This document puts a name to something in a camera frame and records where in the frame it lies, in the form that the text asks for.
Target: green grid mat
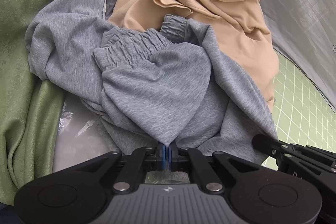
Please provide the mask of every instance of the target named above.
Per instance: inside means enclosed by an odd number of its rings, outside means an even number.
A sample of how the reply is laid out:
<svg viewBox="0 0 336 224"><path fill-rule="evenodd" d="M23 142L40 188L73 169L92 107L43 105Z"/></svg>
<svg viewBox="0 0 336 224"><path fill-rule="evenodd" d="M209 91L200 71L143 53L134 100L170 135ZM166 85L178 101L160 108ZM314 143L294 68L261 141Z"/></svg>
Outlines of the green grid mat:
<svg viewBox="0 0 336 224"><path fill-rule="evenodd" d="M274 79L273 120L279 139L336 152L336 114L310 79L278 53L280 72ZM264 166L278 169L275 159Z"/></svg>

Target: gray ribbed plate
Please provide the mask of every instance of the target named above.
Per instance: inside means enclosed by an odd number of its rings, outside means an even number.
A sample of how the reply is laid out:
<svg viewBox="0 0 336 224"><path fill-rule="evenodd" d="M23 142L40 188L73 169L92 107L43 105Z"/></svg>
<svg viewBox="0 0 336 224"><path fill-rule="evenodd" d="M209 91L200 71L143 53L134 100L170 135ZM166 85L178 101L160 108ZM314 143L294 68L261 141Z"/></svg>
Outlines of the gray ribbed plate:
<svg viewBox="0 0 336 224"><path fill-rule="evenodd" d="M91 224L248 224L219 195L203 193L196 184L141 184L115 196Z"/></svg>

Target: beige fabric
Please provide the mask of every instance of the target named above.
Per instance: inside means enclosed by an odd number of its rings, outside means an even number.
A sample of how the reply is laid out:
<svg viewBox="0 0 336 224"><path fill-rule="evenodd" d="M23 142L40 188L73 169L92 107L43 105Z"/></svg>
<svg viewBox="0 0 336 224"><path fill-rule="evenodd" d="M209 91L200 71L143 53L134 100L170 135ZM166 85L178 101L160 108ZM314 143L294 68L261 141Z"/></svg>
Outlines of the beige fabric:
<svg viewBox="0 0 336 224"><path fill-rule="evenodd" d="M211 24L222 52L255 81L272 111L278 57L260 0L117 0L109 21L138 31L159 29L166 14Z"/></svg>

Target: green cloth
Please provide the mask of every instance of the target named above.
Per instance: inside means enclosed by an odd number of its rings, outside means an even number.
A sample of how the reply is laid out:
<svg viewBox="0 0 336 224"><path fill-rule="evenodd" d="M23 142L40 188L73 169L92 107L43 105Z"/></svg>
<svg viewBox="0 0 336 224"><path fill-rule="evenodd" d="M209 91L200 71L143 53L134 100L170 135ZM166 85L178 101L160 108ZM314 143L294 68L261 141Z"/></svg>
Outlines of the green cloth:
<svg viewBox="0 0 336 224"><path fill-rule="evenodd" d="M52 0L0 0L0 202L51 173L65 91L29 71L26 29Z"/></svg>

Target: silver bolt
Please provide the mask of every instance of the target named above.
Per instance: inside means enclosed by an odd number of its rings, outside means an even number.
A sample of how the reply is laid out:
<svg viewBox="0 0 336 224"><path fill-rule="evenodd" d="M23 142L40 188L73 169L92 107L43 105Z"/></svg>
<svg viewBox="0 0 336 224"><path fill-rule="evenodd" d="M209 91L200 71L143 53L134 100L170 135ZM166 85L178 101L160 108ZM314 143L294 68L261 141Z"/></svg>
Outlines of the silver bolt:
<svg viewBox="0 0 336 224"><path fill-rule="evenodd" d="M127 182L117 182L113 185L113 188L118 191L126 191L129 187L130 185Z"/></svg>
<svg viewBox="0 0 336 224"><path fill-rule="evenodd" d="M221 185L220 183L217 183L217 182L211 182L211 183L208 183L205 186L205 188L207 188L211 192L218 192L221 189L223 189L223 185Z"/></svg>

